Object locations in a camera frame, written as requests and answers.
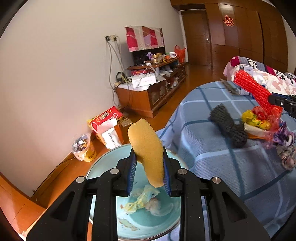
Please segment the red foam net sleeve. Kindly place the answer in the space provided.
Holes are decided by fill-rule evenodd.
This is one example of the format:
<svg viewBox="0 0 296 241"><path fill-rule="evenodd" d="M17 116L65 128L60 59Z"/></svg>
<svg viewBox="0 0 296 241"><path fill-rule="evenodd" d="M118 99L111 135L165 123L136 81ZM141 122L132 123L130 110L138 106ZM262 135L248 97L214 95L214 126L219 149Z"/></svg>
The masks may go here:
<svg viewBox="0 0 296 241"><path fill-rule="evenodd" d="M261 106L268 115L282 113L282 107L268 102L268 97L271 96L271 92L258 84L254 78L244 70L240 69L235 73L234 83L245 91L251 93L259 106Z"/></svg>

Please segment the purple foil wrapper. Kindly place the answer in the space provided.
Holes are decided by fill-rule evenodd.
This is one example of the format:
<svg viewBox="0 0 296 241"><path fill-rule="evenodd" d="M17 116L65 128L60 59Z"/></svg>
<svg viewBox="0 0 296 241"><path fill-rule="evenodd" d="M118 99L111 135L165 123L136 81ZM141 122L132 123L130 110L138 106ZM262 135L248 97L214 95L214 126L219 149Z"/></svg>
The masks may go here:
<svg viewBox="0 0 296 241"><path fill-rule="evenodd" d="M290 131L285 121L280 122L280 128L273 134L273 144L290 147L295 143L295 134Z"/></svg>

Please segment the grey foam net sleeve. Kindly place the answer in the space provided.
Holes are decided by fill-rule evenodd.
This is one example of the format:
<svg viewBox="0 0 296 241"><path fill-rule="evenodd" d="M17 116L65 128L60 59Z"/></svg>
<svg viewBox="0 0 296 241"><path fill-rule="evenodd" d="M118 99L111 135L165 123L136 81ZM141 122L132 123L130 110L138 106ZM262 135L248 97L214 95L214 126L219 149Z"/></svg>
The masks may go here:
<svg viewBox="0 0 296 241"><path fill-rule="evenodd" d="M223 104L211 110L209 119L231 140L235 148L242 148L247 143L248 135L244 130L244 125L236 124Z"/></svg>

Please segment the yellow sponge piece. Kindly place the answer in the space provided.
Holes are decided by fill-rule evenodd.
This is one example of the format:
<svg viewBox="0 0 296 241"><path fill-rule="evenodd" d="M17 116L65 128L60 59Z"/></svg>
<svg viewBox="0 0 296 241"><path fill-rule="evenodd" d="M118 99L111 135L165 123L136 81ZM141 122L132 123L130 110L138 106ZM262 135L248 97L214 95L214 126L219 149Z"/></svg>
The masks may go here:
<svg viewBox="0 0 296 241"><path fill-rule="evenodd" d="M141 118L128 129L129 142L146 174L155 188L164 185L163 145L151 125Z"/></svg>

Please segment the floral white quilt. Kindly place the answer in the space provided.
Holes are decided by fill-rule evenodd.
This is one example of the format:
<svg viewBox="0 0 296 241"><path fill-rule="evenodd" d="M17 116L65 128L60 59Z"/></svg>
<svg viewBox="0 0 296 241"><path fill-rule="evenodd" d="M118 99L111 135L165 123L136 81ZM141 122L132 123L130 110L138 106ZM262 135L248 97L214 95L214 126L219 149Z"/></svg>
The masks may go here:
<svg viewBox="0 0 296 241"><path fill-rule="evenodd" d="M240 69L270 92L295 95L295 75L292 73L283 73L250 58L235 56L225 66L223 75L228 81L234 81L235 73Z"/></svg>

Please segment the yellow green wrapper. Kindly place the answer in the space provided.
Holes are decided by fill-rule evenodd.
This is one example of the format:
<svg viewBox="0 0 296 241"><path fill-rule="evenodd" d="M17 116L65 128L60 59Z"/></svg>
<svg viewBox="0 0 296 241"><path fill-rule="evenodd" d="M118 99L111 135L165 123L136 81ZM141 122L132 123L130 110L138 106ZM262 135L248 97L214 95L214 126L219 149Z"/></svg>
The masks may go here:
<svg viewBox="0 0 296 241"><path fill-rule="evenodd" d="M271 128L271 124L268 120L261 120L251 110L245 111L241 116L241 120L243 123L246 123L250 126L260 128L265 131L270 130L270 128Z"/></svg>

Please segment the white orange snack packet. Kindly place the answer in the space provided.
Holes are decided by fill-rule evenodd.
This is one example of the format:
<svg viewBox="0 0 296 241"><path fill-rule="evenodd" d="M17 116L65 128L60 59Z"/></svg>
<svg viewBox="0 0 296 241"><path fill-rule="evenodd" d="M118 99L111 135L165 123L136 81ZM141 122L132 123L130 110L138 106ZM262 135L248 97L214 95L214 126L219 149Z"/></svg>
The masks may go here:
<svg viewBox="0 0 296 241"><path fill-rule="evenodd" d="M244 123L244 130L248 133L250 138L260 138L263 140L271 140L273 138L272 132L251 126L247 123Z"/></svg>

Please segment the crumpled patterned wrapper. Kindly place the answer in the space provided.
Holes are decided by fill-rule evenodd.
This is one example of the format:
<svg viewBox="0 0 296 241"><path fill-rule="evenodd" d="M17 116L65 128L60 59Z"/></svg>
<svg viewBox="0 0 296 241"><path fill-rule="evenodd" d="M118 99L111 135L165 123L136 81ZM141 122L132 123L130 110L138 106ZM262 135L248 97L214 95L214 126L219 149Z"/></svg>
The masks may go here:
<svg viewBox="0 0 296 241"><path fill-rule="evenodd" d="M282 166L286 170L292 170L295 168L295 146L277 146L277 155L281 160Z"/></svg>

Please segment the blue plaid tablecloth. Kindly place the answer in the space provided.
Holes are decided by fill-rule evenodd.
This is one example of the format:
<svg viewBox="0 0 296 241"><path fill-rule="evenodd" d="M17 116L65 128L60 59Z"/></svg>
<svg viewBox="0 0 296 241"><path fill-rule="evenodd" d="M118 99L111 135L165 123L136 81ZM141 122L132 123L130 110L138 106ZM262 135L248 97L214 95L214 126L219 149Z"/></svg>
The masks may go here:
<svg viewBox="0 0 296 241"><path fill-rule="evenodd" d="M283 168L276 149L260 140L233 147L209 119L219 104L236 122L257 106L250 96L231 95L219 81L207 83L181 101L157 135L198 177L220 177L274 235L295 209L295 170Z"/></svg>

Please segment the snack jar with bag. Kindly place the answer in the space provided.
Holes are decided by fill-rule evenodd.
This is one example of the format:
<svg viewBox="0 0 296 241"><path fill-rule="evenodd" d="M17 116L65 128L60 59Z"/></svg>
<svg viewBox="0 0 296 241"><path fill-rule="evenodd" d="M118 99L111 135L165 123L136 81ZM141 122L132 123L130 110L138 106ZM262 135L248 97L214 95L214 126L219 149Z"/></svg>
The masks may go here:
<svg viewBox="0 0 296 241"><path fill-rule="evenodd" d="M91 140L91 133L85 133L73 142L72 153L79 161L92 162L95 159L96 150Z"/></svg>

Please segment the light blue enamel basin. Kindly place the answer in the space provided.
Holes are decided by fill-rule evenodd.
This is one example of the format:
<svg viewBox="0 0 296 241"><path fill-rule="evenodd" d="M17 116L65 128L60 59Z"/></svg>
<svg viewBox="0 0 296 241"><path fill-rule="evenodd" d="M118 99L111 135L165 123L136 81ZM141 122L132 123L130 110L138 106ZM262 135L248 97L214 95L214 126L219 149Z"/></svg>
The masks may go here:
<svg viewBox="0 0 296 241"><path fill-rule="evenodd" d="M131 145L117 147L102 155L89 169L86 178L101 176L105 171L116 167L119 160L129 157ZM160 187L156 196L159 205L158 216L142 208L133 214L123 209L127 203L137 200L149 181L141 163L137 163L132 193L129 197L116 198L117 234L119 240L154 240L166 235L180 222L181 198L170 198L164 187Z"/></svg>

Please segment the red gift box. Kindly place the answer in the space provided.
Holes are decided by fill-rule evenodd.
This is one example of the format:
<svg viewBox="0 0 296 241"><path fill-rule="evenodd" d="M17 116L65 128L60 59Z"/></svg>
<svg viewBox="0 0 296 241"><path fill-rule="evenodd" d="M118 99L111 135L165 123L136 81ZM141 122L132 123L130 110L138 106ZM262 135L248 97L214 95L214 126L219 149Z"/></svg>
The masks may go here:
<svg viewBox="0 0 296 241"><path fill-rule="evenodd" d="M121 146L124 142L119 126L122 117L123 114L113 106L88 121L88 125L96 137L109 150Z"/></svg>

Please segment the orange plastic bag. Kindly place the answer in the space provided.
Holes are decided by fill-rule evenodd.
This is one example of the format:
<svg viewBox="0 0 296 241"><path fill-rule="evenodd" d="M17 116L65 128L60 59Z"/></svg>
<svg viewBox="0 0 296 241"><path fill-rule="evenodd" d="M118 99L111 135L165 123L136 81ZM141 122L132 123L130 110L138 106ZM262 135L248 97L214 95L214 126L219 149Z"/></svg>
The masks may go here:
<svg viewBox="0 0 296 241"><path fill-rule="evenodd" d="M177 54L177 57L179 58L179 63L182 64L185 62L186 57L186 48L181 49L180 46L175 45L175 53Z"/></svg>

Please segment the white router box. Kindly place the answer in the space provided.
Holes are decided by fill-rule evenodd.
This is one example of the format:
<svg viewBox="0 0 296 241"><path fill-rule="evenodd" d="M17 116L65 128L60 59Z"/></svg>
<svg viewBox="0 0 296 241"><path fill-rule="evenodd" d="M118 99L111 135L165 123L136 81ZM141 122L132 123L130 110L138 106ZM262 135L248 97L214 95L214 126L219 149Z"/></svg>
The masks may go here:
<svg viewBox="0 0 296 241"><path fill-rule="evenodd" d="M154 73L133 75L130 78L132 80L133 88L148 86L157 83L157 79Z"/></svg>

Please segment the red white patchwork cloth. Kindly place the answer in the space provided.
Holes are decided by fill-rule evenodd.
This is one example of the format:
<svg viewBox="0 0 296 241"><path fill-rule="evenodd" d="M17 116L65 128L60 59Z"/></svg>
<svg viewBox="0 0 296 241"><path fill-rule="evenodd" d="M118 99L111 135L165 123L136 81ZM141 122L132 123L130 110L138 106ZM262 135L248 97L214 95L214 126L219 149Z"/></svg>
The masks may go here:
<svg viewBox="0 0 296 241"><path fill-rule="evenodd" d="M165 46L162 28L125 26L125 30L129 52L163 48Z"/></svg>

